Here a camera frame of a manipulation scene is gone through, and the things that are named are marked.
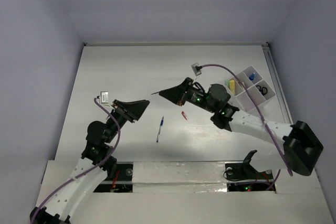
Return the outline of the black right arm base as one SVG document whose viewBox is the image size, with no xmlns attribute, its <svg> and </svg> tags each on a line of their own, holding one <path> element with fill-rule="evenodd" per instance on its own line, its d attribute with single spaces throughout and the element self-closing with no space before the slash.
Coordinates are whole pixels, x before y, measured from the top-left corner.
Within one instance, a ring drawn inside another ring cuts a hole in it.
<svg viewBox="0 0 336 224">
<path fill-rule="evenodd" d="M 226 178 L 230 182 L 239 182 L 243 180 L 258 180 L 258 179 L 266 179 L 267 181 L 273 180 L 272 172 L 266 173 L 258 172 L 255 170 L 250 162 L 254 154 L 257 150 L 250 151 L 243 161 L 235 162 L 235 163 L 226 163 L 225 171 L 223 173 L 223 177 Z"/>
</svg>

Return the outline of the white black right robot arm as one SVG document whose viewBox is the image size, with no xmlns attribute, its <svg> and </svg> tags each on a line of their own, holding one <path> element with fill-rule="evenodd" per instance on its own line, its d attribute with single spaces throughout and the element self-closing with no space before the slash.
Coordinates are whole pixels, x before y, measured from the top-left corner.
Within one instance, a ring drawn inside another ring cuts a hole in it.
<svg viewBox="0 0 336 224">
<path fill-rule="evenodd" d="M 241 171 L 248 178 L 263 170 L 286 168 L 309 176 L 323 151 L 322 143 L 307 123 L 276 123 L 253 116 L 229 104 L 230 95 L 222 84 L 212 84 L 208 91 L 203 91 L 194 87 L 193 79 L 186 78 L 175 87 L 161 90 L 159 95 L 178 106 L 189 102 L 212 113 L 211 121 L 219 129 L 272 143 L 279 159 L 257 162 L 248 157 L 241 166 Z"/>
</svg>

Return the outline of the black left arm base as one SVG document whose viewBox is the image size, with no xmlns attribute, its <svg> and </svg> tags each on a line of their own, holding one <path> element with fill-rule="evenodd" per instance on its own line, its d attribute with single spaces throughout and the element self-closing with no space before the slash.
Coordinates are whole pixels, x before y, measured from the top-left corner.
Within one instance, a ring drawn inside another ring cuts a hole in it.
<svg viewBox="0 0 336 224">
<path fill-rule="evenodd" d="M 114 175 L 105 179 L 103 182 L 101 182 L 101 184 L 132 184 L 132 178 L 133 163 L 117 163 Z"/>
</svg>

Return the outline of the yellow highlighter pen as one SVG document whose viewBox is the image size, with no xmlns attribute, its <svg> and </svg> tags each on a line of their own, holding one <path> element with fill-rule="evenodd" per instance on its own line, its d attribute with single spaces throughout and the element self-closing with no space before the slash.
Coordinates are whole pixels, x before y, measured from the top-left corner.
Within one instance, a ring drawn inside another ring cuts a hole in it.
<svg viewBox="0 0 336 224">
<path fill-rule="evenodd" d="M 233 95 L 236 95 L 236 81 L 234 79 L 229 80 L 229 89 Z"/>
</svg>

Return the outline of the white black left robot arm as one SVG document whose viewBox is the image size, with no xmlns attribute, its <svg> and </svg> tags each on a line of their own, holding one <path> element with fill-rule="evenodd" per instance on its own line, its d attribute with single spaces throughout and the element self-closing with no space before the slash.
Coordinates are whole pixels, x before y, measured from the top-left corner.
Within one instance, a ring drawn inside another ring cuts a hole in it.
<svg viewBox="0 0 336 224">
<path fill-rule="evenodd" d="M 99 101 L 95 104 L 107 114 L 105 122 L 88 125 L 86 146 L 69 178 L 50 193 L 30 213 L 30 223 L 70 223 L 98 185 L 117 175 L 117 159 L 113 157 L 127 123 L 140 119 L 149 106 L 148 100 L 121 102 L 114 100 L 111 111 Z"/>
</svg>

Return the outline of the black handled scissors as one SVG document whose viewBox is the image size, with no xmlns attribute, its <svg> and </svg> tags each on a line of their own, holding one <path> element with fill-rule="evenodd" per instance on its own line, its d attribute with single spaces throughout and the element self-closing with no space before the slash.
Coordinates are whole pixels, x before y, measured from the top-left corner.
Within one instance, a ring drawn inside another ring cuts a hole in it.
<svg viewBox="0 0 336 224">
<path fill-rule="evenodd" d="M 268 93 L 268 88 L 260 85 L 256 85 L 256 88 L 261 93 L 261 95 L 265 96 Z"/>
</svg>

